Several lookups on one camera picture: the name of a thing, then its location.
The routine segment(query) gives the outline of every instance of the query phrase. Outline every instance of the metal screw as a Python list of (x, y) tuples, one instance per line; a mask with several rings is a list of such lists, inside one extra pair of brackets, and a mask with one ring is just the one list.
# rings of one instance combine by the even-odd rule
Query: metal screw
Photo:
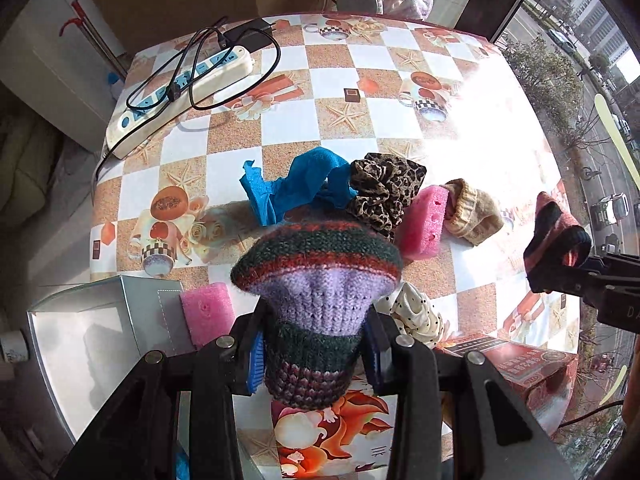
[(147, 352), (145, 355), (145, 361), (150, 365), (157, 365), (160, 361), (162, 361), (162, 352), (159, 350), (152, 350), (151, 352)]
[(220, 348), (231, 348), (236, 343), (236, 340), (230, 335), (221, 335), (216, 339), (216, 345)]
[(407, 334), (400, 334), (396, 336), (396, 343), (400, 346), (411, 348), (414, 345), (415, 339)]
[(473, 350), (471, 352), (469, 352), (466, 355), (466, 358), (469, 359), (469, 362), (475, 364), (475, 365), (481, 365), (484, 364), (484, 354), (482, 352), (479, 352), (477, 350)]

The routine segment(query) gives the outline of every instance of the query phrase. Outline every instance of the leopard print fabric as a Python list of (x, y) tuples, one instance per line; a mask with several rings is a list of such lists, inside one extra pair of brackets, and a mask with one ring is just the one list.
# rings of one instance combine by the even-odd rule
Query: leopard print fabric
[(424, 166), (401, 156), (367, 153), (351, 163), (351, 187), (358, 195), (346, 210), (392, 242), (402, 209), (411, 205), (426, 174)]

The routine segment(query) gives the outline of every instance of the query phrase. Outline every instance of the purple knit fabric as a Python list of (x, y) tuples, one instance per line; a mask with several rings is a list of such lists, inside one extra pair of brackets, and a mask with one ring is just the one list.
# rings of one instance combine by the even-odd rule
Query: purple knit fabric
[(370, 269), (311, 268), (287, 271), (255, 283), (259, 294), (282, 321), (312, 332), (345, 336), (360, 330), (367, 309), (396, 286), (389, 276)]

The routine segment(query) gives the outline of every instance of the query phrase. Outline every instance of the power adapter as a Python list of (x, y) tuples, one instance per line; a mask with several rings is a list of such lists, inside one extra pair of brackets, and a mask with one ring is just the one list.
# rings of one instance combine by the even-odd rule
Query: power adapter
[(267, 37), (259, 32), (249, 30), (251, 28), (256, 28), (269, 36), (273, 36), (271, 23), (265, 22), (262, 18), (255, 18), (250, 22), (243, 23), (242, 25), (238, 25), (237, 27), (223, 32), (226, 44), (238, 44), (244, 46), (249, 52), (255, 52), (256, 50), (260, 50), (261, 48), (273, 44)]

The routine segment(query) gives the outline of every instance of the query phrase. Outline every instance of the floor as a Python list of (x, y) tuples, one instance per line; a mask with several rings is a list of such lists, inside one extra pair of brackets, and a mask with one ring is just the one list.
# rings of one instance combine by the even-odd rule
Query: floor
[[(89, 281), (89, 250), (92, 202), (90, 182), (94, 156), (65, 139), (54, 171), (50, 197), (43, 210), (18, 232), (0, 233), (4, 254), (0, 262), (0, 332), (9, 327), (22, 330), (30, 339), (26, 311), (59, 290)], [(33, 349), (29, 340), (30, 351)], [(28, 362), (14, 370), (15, 420), (42, 442), (46, 462), (53, 467), (71, 448), (45, 388), (38, 363), (31, 353)]]

